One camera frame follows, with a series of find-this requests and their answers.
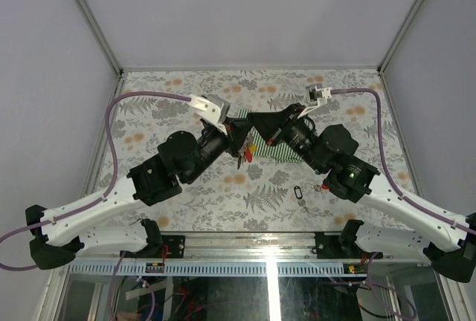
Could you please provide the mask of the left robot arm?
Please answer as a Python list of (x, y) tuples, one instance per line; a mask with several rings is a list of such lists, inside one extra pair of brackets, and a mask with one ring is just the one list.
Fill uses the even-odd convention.
[(55, 209), (39, 205), (25, 211), (33, 226), (30, 256), (41, 270), (72, 262), (78, 256), (123, 254), (129, 258), (159, 258), (165, 243), (158, 224), (148, 218), (125, 227), (104, 227), (103, 222), (151, 207), (192, 184), (218, 157), (237, 157), (252, 125), (245, 118), (228, 118), (225, 130), (204, 123), (200, 137), (174, 132), (158, 146), (158, 152), (130, 169), (111, 189), (87, 195)]

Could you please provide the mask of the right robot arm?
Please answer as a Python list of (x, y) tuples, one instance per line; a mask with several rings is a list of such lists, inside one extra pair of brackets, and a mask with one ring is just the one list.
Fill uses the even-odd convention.
[(339, 239), (347, 257), (378, 252), (417, 259), (440, 275), (467, 283), (475, 270), (475, 215), (453, 213), (406, 191), (387, 173), (356, 157), (358, 142), (343, 125), (320, 134), (299, 103), (270, 113), (249, 113), (248, 121), (268, 146), (285, 143), (316, 173), (334, 196), (379, 210), (406, 230), (352, 220)]

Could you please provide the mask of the black key tag clear window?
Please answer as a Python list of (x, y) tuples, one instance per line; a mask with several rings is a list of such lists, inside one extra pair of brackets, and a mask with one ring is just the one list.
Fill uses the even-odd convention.
[(301, 200), (303, 198), (303, 194), (299, 186), (294, 186), (294, 194), (297, 200)]

